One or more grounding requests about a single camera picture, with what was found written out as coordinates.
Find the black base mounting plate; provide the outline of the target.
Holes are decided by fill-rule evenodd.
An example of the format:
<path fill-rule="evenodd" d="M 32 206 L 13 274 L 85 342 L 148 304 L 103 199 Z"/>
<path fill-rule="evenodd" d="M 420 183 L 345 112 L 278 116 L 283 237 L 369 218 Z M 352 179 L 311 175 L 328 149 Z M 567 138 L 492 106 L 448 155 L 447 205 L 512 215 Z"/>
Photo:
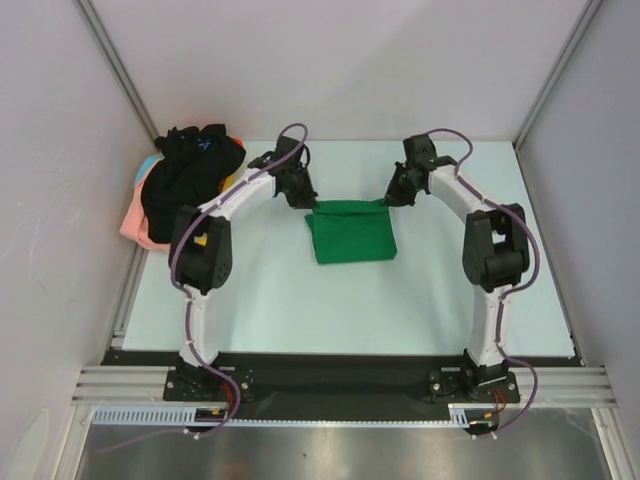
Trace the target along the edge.
<path fill-rule="evenodd" d="M 459 356 L 366 356 L 224 353 L 214 363 L 221 382 L 196 386 L 177 374 L 180 357 L 171 352 L 110 349 L 103 366 L 164 366 L 174 369 L 178 393 L 169 405 L 217 406 L 237 414 L 416 417 L 430 405 L 471 404 L 490 409 L 525 404 L 511 388 L 515 368 L 536 375 L 538 367 L 580 367 L 577 357 L 519 357 L 508 377 L 480 394 L 455 394 Z"/>

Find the green t-shirt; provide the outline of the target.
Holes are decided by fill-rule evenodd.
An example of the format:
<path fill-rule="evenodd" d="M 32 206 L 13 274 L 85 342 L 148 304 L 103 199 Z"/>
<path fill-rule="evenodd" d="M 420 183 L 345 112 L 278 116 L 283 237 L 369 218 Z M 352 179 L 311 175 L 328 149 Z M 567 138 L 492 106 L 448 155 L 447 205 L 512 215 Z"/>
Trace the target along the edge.
<path fill-rule="evenodd" d="M 381 200 L 320 201 L 305 217 L 320 265 L 393 260 L 397 246 Z"/>

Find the aluminium front rail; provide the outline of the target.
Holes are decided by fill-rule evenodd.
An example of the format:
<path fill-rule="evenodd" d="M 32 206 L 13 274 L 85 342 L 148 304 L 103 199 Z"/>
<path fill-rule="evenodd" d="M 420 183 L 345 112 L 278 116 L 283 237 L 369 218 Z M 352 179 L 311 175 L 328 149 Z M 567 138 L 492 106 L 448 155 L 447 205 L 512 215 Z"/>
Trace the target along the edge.
<path fill-rule="evenodd" d="M 513 370 L 511 388 L 535 408 L 615 408 L 617 401 L 602 367 L 538 367 Z M 174 369 L 164 366 L 88 366 L 82 369 L 74 405 L 159 405 L 173 400 L 179 384 Z"/>

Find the black t-shirt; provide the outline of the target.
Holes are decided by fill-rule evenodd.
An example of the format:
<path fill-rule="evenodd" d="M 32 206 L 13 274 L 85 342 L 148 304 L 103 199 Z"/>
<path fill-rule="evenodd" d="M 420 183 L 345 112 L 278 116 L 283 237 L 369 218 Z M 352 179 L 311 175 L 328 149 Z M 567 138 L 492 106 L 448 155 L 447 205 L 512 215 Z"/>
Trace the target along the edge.
<path fill-rule="evenodd" d="M 225 180 L 243 164 L 246 150 L 223 124 L 174 127 L 157 137 L 154 145 L 163 159 L 144 181 L 141 204 L 150 240 L 168 244 L 178 211 L 217 197 Z"/>

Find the pink t-shirt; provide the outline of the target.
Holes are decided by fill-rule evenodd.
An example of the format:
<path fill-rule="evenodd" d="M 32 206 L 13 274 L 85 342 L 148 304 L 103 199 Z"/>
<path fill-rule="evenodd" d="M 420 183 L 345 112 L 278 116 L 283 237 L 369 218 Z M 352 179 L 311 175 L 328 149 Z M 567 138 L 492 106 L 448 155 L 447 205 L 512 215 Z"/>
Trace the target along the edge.
<path fill-rule="evenodd" d="M 142 187 L 142 183 L 135 187 L 132 201 L 119 232 L 122 236 L 134 241 L 145 250 L 168 253 L 169 244 L 156 243 L 149 236 L 149 222 L 141 201 Z"/>

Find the light blue t-shirt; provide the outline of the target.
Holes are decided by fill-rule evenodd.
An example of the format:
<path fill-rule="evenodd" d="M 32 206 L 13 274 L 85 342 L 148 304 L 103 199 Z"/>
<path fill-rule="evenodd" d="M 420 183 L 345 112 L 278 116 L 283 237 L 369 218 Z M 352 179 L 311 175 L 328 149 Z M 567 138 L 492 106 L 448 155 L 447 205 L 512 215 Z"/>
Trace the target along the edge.
<path fill-rule="evenodd" d="M 154 154 L 154 155 L 150 155 L 149 157 L 147 157 L 143 163 L 141 164 L 141 166 L 139 167 L 137 173 L 136 173 L 136 177 L 134 180 L 134 187 L 137 187 L 137 185 L 142 182 L 146 176 L 148 175 L 148 172 L 150 169 L 152 169 L 154 167 L 154 165 L 163 160 L 164 159 L 164 155 L 163 154 Z"/>

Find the aluminium corner frame post left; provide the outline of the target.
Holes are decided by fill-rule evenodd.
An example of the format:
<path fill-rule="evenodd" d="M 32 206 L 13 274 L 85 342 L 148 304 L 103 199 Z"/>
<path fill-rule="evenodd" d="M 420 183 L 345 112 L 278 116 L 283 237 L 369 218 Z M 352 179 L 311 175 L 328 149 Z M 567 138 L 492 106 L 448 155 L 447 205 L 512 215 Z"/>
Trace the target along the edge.
<path fill-rule="evenodd" d="M 156 125 L 94 2 L 90 0 L 73 0 L 72 3 L 96 43 L 100 54 L 113 74 L 140 126 L 149 140 L 154 142 L 158 136 Z"/>

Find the aluminium corner frame post right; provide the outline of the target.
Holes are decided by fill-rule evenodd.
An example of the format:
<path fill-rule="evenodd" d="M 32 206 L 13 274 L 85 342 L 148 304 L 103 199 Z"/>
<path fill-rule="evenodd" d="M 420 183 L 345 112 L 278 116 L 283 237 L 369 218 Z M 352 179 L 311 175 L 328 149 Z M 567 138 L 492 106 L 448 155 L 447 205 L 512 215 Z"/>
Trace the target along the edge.
<path fill-rule="evenodd" d="M 524 146 L 531 130 L 543 114 L 556 88 L 563 79 L 571 61 L 578 53 L 578 50 L 589 33 L 591 26 L 605 4 L 606 2 L 604 0 L 589 0 L 585 2 L 566 41 L 560 49 L 549 74 L 545 78 L 541 89 L 536 95 L 532 106 L 528 110 L 516 136 L 514 137 L 514 140 L 512 141 L 512 146 L 516 153 L 518 153 Z"/>

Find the yellow t-shirt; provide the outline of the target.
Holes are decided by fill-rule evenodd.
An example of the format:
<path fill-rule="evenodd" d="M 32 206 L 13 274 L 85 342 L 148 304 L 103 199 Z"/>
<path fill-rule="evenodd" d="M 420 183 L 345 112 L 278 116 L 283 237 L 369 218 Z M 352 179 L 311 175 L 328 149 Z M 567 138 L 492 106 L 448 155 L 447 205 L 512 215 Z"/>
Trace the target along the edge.
<path fill-rule="evenodd" d="M 226 177 L 221 182 L 221 184 L 220 184 L 220 192 L 221 193 L 223 193 L 226 190 L 231 188 L 231 186 L 234 183 L 235 177 L 236 177 L 236 175 L 232 174 L 232 175 Z M 207 242 L 208 242 L 208 234 L 207 233 L 202 233 L 201 235 L 195 235 L 193 240 L 197 245 L 205 246 L 207 244 Z"/>

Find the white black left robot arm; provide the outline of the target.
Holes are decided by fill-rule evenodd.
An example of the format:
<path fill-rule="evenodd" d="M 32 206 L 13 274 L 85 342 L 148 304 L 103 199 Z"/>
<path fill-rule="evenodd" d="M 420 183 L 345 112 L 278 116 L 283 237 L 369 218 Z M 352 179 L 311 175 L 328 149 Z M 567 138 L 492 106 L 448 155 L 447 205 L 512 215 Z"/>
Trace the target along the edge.
<path fill-rule="evenodd" d="M 280 194 L 293 209 L 315 207 L 310 160 L 304 141 L 282 135 L 273 150 L 251 161 L 216 198 L 198 207 L 184 206 L 177 214 L 169 268 L 173 286 L 185 297 L 185 319 L 176 370 L 199 399 L 214 397 L 221 387 L 221 376 L 212 369 L 220 347 L 206 339 L 206 308 L 211 294 L 231 274 L 232 222 Z"/>

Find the aluminium corner frame post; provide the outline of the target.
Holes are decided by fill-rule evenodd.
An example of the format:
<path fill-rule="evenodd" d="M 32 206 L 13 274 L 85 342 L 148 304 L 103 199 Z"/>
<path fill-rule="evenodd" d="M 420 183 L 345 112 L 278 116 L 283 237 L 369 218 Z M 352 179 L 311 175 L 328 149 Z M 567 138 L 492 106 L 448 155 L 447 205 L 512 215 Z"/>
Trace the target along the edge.
<path fill-rule="evenodd" d="M 100 54 L 113 74 L 140 126 L 149 140 L 154 142 L 158 136 L 156 125 L 94 2 L 90 0 L 73 0 L 72 3 L 96 43 Z"/>
<path fill-rule="evenodd" d="M 514 137 L 514 140 L 512 141 L 512 146 L 516 153 L 518 153 L 524 146 L 531 130 L 543 114 L 556 88 L 563 79 L 571 61 L 578 53 L 578 50 L 589 33 L 591 26 L 605 4 L 606 2 L 604 0 L 589 0 L 585 2 L 566 41 L 560 49 L 549 74 L 545 78 L 541 89 L 536 95 L 532 106 L 528 110 L 516 136 Z"/>

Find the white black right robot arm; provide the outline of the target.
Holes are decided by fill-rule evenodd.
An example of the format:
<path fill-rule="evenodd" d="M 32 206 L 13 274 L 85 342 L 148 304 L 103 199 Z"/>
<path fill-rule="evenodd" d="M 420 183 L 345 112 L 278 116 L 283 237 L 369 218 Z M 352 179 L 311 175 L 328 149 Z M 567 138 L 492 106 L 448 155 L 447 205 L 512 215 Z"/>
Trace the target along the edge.
<path fill-rule="evenodd" d="M 412 206 L 423 191 L 464 224 L 462 268 L 474 288 L 473 322 L 453 392 L 484 401 L 509 373 L 502 341 L 506 300 L 530 265 L 524 210 L 491 202 L 461 176 L 459 162 L 437 153 L 429 134 L 404 139 L 403 149 L 405 160 L 395 164 L 383 203 Z"/>

